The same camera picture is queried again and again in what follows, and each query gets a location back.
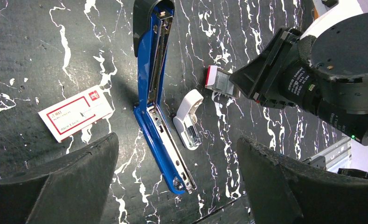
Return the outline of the red white staple box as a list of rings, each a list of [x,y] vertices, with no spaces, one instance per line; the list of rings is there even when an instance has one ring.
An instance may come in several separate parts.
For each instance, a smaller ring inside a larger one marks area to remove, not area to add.
[[[113,109],[98,85],[38,112],[59,143],[111,113]]]

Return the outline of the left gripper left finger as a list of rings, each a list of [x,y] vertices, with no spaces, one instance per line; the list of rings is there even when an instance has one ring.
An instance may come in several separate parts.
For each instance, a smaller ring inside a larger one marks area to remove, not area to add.
[[[100,223],[118,155],[118,136],[110,133],[0,179],[0,224]]]

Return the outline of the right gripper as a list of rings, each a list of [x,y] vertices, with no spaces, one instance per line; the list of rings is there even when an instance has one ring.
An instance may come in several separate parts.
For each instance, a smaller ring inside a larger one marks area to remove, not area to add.
[[[368,146],[368,13],[328,25],[317,37],[281,28],[229,79],[263,107],[297,106]]]

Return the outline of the silver staple strips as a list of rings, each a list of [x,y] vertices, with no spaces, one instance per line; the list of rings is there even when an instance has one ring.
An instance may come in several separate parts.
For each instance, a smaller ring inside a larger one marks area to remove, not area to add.
[[[230,73],[216,65],[208,67],[205,88],[230,98],[240,98],[240,91],[230,82]]]

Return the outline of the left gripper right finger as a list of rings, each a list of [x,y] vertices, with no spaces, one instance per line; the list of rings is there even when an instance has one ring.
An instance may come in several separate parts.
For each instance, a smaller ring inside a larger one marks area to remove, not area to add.
[[[368,224],[368,179],[325,171],[241,136],[236,143],[257,224]]]

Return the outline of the small white stapler remover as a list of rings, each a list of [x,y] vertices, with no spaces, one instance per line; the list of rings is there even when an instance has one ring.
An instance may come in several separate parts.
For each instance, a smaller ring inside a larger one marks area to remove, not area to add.
[[[181,138],[185,148],[196,150],[201,144],[199,133],[196,130],[197,123],[196,111],[202,104],[203,96],[193,89],[183,98],[176,116],[173,117],[174,126]]]

